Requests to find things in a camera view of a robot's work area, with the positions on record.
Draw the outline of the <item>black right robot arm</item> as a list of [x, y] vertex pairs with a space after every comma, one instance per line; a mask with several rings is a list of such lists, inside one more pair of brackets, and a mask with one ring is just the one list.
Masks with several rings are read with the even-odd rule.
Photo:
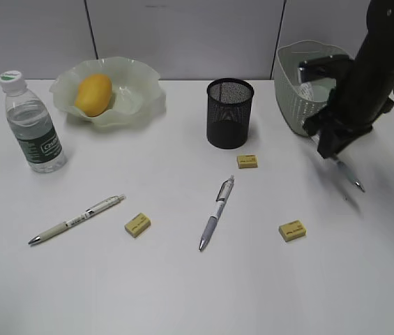
[[368, 32], [354, 59], [333, 55], [302, 61], [301, 82], [335, 80], [326, 106], [308, 117], [303, 130], [318, 135], [317, 151], [331, 158], [368, 134], [373, 123], [391, 111], [394, 101], [394, 1], [371, 1]]

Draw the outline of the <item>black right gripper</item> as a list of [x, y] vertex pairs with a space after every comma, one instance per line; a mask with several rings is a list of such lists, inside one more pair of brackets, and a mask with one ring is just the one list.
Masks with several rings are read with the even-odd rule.
[[303, 129], [309, 137], [319, 135], [317, 151], [322, 158], [331, 158], [353, 142], [356, 136], [370, 133], [373, 130], [373, 123], [394, 107], [394, 100], [387, 98], [375, 117], [369, 121], [355, 122], [350, 117], [335, 113], [333, 110], [336, 91], [336, 88], [331, 89], [326, 105], [303, 122]]

